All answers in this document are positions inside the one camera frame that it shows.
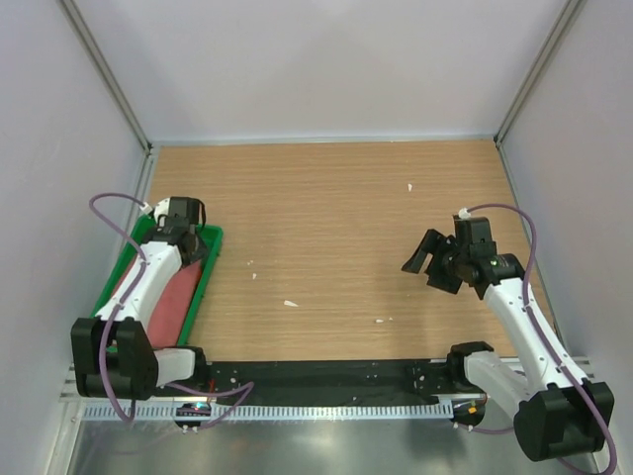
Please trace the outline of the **pink t shirt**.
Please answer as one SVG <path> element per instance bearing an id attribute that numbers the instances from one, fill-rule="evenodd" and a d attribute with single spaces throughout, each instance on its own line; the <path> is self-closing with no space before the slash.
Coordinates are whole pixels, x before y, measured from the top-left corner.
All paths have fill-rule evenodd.
<path id="1" fill-rule="evenodd" d="M 202 264 L 198 261 L 179 269 L 166 280 L 169 269 L 169 266 L 161 265 L 158 260 L 147 264 L 124 308 L 117 312 L 113 329 L 126 318 L 134 317 L 134 310 L 140 308 L 140 314 L 144 318 L 142 329 L 154 349 L 178 345 L 202 276 Z"/>

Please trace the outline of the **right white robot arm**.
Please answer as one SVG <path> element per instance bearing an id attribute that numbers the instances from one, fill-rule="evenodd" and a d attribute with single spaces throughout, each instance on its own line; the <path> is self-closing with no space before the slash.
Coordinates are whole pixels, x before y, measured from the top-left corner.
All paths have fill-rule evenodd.
<path id="1" fill-rule="evenodd" d="M 454 226 L 451 236 L 427 230 L 402 270 L 424 272 L 428 286 L 447 293 L 473 288 L 501 322 L 522 370 L 512 370 L 485 342 L 461 343 L 447 356 L 447 383 L 459 392 L 476 386 L 490 396 L 532 461 L 602 450 L 612 392 L 603 382 L 590 382 L 561 345 L 517 257 L 498 253 L 489 220 L 456 219 Z"/>

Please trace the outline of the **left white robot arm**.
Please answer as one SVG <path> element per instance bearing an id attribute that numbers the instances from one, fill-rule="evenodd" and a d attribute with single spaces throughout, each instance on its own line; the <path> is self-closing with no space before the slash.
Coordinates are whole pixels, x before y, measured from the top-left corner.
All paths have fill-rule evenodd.
<path id="1" fill-rule="evenodd" d="M 208 247 L 193 225 L 153 225 L 147 230 L 134 264 L 114 295 L 94 317 L 78 319 L 71 329 L 80 395 L 144 401 L 170 383 L 190 396 L 208 388 L 210 372 L 202 365 L 202 349 L 156 348 L 147 334 L 169 281 L 208 255 Z"/>

